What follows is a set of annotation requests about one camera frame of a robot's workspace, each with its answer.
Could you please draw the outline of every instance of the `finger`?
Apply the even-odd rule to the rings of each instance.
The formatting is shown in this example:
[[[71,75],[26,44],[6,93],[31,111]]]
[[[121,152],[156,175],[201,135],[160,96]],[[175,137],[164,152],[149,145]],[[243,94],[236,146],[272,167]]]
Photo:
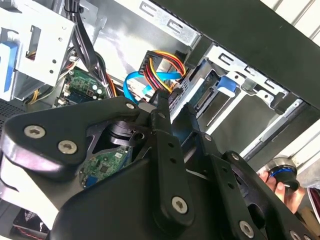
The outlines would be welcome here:
[[[285,202],[286,188],[282,182],[279,182],[276,185],[276,189],[275,189],[274,193],[283,203]]]
[[[291,212],[295,214],[305,194],[305,189],[303,187],[299,187],[297,191],[289,196],[288,201],[285,205],[291,210]]]
[[[259,177],[262,179],[262,181],[266,182],[268,180],[268,176],[269,176],[268,172],[263,171]]]
[[[276,179],[272,176],[266,181],[267,186],[274,192],[276,190]]]

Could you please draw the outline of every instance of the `silver screw head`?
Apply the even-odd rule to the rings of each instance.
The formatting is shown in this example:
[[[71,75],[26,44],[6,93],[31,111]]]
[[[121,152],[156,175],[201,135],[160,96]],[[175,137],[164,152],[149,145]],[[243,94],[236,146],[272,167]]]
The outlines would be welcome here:
[[[250,239],[253,239],[255,236],[254,230],[246,221],[240,221],[239,227],[241,231]]]
[[[58,149],[63,154],[71,155],[77,151],[78,147],[73,141],[63,140],[63,141],[59,142]]]
[[[237,161],[239,160],[239,156],[238,155],[232,153],[231,156],[233,157],[234,160],[237,160]]]
[[[301,238],[299,237],[299,235],[295,232],[295,231],[290,231],[290,235],[292,237],[293,240],[301,240]]]
[[[185,200],[179,196],[172,198],[172,207],[180,214],[186,214],[188,211],[188,205]]]
[[[40,139],[46,135],[46,130],[41,126],[30,125],[24,129],[24,134],[32,139]]]
[[[158,115],[159,115],[160,117],[162,117],[163,119],[166,118],[166,116],[165,116],[162,112],[159,112]]]
[[[207,139],[209,142],[212,141],[212,137],[208,134],[204,135],[205,139]]]
[[[126,106],[130,109],[135,109],[135,106],[133,106],[131,103],[127,103]]]

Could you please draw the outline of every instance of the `circuit board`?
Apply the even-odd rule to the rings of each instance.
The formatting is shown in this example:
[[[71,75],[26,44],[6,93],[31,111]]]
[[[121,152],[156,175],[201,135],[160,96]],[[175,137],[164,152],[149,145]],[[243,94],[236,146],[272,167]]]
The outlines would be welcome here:
[[[129,164],[131,150],[126,146],[120,146],[115,152],[100,154],[84,162],[80,171],[81,185],[84,188],[110,177]]]
[[[73,74],[67,77],[70,83],[69,90],[76,90],[81,94],[94,100],[104,99],[107,97],[107,92],[104,86],[91,77],[86,71],[75,68]]]

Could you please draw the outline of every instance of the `black wire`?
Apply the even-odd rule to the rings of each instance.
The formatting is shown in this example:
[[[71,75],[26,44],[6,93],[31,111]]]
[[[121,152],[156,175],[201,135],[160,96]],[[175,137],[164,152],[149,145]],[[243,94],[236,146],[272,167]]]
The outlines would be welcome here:
[[[115,95],[110,86],[111,80],[107,77],[106,65],[103,62],[104,64],[101,66],[101,61],[96,55],[94,47],[81,20],[80,1],[64,0],[64,9],[67,18],[75,23],[74,34],[72,36],[75,51],[92,77],[104,84],[108,97],[114,97]]]

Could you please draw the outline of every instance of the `black mechanical linkage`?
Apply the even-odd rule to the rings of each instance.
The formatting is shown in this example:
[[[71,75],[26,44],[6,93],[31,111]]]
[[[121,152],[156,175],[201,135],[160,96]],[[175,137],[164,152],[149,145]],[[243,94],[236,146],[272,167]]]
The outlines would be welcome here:
[[[50,181],[70,181],[85,159],[119,145],[134,149],[132,164],[63,205],[48,239],[313,239],[238,153],[221,154],[200,132],[190,105],[171,124],[168,95],[158,90],[150,103],[147,112],[117,97],[5,123],[3,154]],[[26,136],[35,124],[42,138]],[[75,153],[61,152],[64,140]]]

